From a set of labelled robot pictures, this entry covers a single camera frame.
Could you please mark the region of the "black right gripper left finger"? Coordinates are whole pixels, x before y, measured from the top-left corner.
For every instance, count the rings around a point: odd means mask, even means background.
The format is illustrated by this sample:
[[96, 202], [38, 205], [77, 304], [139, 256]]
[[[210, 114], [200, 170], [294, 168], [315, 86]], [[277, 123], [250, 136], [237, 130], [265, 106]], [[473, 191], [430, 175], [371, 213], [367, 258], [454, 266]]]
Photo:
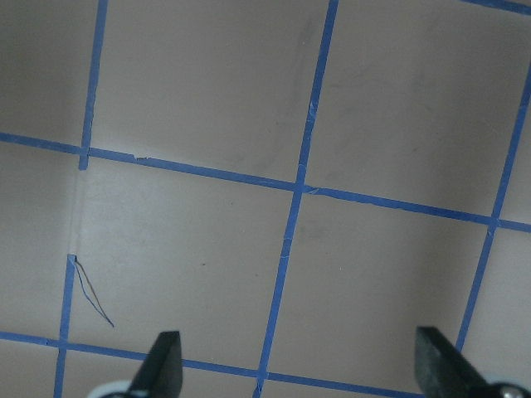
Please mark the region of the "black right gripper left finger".
[[125, 392], [125, 397], [178, 398], [183, 387], [179, 331], [161, 332]]

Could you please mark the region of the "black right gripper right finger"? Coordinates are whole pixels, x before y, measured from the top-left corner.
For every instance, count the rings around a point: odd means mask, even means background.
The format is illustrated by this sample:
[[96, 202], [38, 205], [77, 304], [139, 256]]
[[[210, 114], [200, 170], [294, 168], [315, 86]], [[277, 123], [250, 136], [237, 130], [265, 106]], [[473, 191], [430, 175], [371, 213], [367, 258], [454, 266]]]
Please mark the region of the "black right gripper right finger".
[[435, 327], [416, 330], [416, 381], [425, 397], [497, 397], [491, 385]]

